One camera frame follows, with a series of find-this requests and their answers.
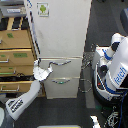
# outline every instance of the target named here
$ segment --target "green sticker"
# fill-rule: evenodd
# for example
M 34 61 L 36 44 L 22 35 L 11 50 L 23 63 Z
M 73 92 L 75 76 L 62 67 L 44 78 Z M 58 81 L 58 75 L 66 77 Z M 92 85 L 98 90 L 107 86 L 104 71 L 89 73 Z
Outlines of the green sticker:
M 13 53 L 15 58 L 25 58 L 28 57 L 27 53 Z
M 7 33 L 8 38 L 13 38 L 12 33 Z
M 9 67 L 8 69 L 13 69 L 12 67 Z
M 1 57 L 6 57 L 5 55 L 0 55 Z
M 40 11 L 42 11 L 42 13 L 44 13 L 46 11 L 46 7 L 44 5 L 41 5 Z

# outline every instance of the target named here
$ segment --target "label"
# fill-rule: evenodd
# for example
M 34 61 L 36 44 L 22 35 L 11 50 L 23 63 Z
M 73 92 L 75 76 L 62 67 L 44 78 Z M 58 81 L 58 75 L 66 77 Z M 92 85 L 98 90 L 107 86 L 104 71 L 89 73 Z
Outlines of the label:
M 9 67 L 8 69 L 13 69 L 12 67 Z
M 25 58 L 28 57 L 27 53 L 13 53 L 15 58 Z
M 20 9 L 7 9 L 8 13 L 20 13 Z
M 39 16 L 49 16 L 49 6 L 48 3 L 37 3 L 38 15 Z
M 0 55 L 1 57 L 6 57 L 5 55 Z
M 118 72 L 114 75 L 115 77 L 113 78 L 117 86 L 121 85 L 126 75 L 127 70 L 124 67 L 120 66 Z
M 13 38 L 12 33 L 7 33 L 8 38 Z

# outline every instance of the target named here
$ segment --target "drawer handle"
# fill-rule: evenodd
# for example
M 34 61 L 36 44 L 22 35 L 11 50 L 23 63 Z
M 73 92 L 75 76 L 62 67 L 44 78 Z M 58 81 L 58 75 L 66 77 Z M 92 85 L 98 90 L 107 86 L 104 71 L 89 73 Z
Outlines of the drawer handle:
M 5 61 L 0 61 L 0 63 L 8 63 L 9 59 L 5 60 Z
M 71 60 L 66 61 L 66 62 L 64 62 L 64 63 L 57 63 L 57 62 L 52 62 L 52 61 L 51 61 L 49 64 L 55 64 L 55 65 L 61 66 L 61 65 L 68 64 L 68 63 L 70 63 L 70 62 L 71 62 Z
M 52 80 L 52 82 L 55 82 L 57 84 L 65 84 L 67 82 L 69 82 L 70 80 L 65 80 L 65 81 L 56 81 L 56 80 Z
M 0 91 L 1 91 L 1 92 L 18 92 L 19 89 L 20 89 L 19 85 L 18 85 L 18 87 L 17 87 L 16 90 L 3 90 L 3 86 L 1 86 L 1 90 L 0 90 Z
M 0 75 L 13 75 L 15 73 L 16 71 L 14 70 L 14 72 L 0 72 Z

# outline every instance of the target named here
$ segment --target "wooden drawer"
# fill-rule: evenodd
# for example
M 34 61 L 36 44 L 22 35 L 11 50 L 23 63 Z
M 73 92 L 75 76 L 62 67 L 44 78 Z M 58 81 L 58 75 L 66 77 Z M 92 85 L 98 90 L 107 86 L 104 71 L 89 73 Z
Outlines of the wooden drawer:
M 33 65 L 31 49 L 0 50 L 0 66 Z
M 0 49 L 31 48 L 27 30 L 0 31 Z
M 0 93 L 27 92 L 33 81 L 0 82 Z
M 0 67 L 0 77 L 17 76 L 17 75 L 33 75 L 33 66 L 14 66 Z

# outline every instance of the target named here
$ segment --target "refrigerator handle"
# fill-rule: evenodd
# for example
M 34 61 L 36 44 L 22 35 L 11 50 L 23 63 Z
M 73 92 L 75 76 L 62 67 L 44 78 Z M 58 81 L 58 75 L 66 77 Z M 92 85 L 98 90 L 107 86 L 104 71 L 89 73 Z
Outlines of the refrigerator handle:
M 64 63 L 57 63 L 57 62 L 51 61 L 49 64 L 55 64 L 55 65 L 61 66 L 61 65 L 68 64 L 68 63 L 70 63 L 70 62 L 71 62 L 71 60 L 68 60 L 68 61 L 66 61 L 66 62 L 64 62 Z

